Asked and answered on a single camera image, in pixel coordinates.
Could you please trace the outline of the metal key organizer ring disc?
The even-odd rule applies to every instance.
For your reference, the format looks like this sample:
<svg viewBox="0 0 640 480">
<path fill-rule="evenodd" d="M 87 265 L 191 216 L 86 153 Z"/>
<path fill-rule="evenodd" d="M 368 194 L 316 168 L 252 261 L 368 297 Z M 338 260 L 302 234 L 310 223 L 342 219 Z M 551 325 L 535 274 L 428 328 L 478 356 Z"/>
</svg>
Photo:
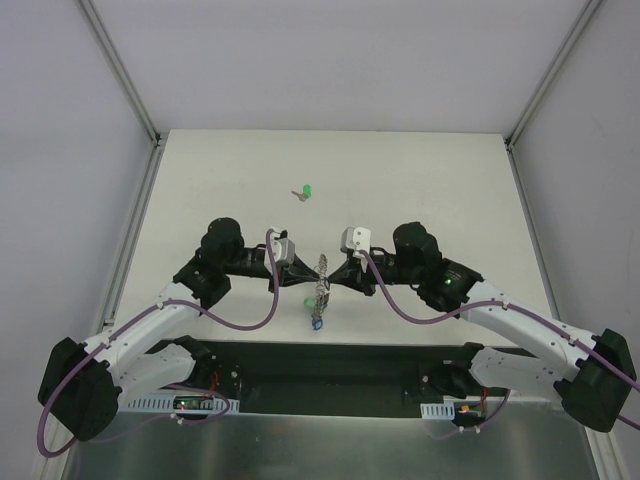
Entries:
<svg viewBox="0 0 640 480">
<path fill-rule="evenodd" d="M 314 319 L 323 320 L 323 315 L 327 308 L 323 308 L 321 305 L 321 297 L 326 293 L 330 294 L 330 283 L 327 276 L 327 270 L 328 259 L 325 254 L 321 253 L 315 268 L 318 278 L 315 286 L 315 307 L 312 310 L 311 323 Z"/>
</svg>

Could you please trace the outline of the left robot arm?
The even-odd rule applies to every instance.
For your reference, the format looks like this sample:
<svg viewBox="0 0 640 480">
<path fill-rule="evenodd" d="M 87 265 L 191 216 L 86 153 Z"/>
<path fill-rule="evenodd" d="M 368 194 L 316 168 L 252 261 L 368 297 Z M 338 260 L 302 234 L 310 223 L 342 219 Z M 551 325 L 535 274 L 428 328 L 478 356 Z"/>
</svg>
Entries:
<svg viewBox="0 0 640 480">
<path fill-rule="evenodd" d="M 234 276 L 267 280 L 272 304 L 264 319 L 242 326 L 212 313 Z M 212 221 L 194 256 L 149 307 L 120 326 L 82 342 L 65 338 L 52 348 L 37 395 L 44 408 L 38 429 L 54 417 L 73 439 L 88 441 L 134 399 L 174 383 L 204 387 L 212 367 L 194 339 L 182 337 L 155 354 L 150 348 L 199 316 L 236 331 L 261 329 L 275 316 L 282 288 L 318 278 L 286 231 L 270 229 L 263 243 L 248 248 L 236 220 Z"/>
</svg>

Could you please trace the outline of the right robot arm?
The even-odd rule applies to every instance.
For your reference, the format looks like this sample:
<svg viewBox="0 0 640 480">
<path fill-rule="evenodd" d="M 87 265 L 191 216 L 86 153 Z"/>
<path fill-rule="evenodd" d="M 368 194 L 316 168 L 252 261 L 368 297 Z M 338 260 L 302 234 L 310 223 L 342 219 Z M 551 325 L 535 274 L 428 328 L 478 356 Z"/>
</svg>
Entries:
<svg viewBox="0 0 640 480">
<path fill-rule="evenodd" d="M 528 309 L 480 273 L 444 257 L 436 238 L 419 222 L 397 227 L 393 243 L 389 253 L 372 246 L 370 230 L 346 228 L 340 249 L 347 259 L 331 274 L 331 283 L 366 296 L 380 290 L 398 316 L 418 325 L 420 319 L 402 311 L 389 291 L 407 286 L 438 313 L 425 324 L 459 318 L 525 351 L 506 354 L 468 343 L 461 360 L 430 375 L 435 387 L 458 398 L 482 386 L 545 398 L 598 432 L 608 433 L 625 419 L 621 411 L 639 383 L 621 334 L 611 329 L 596 334 Z"/>
</svg>

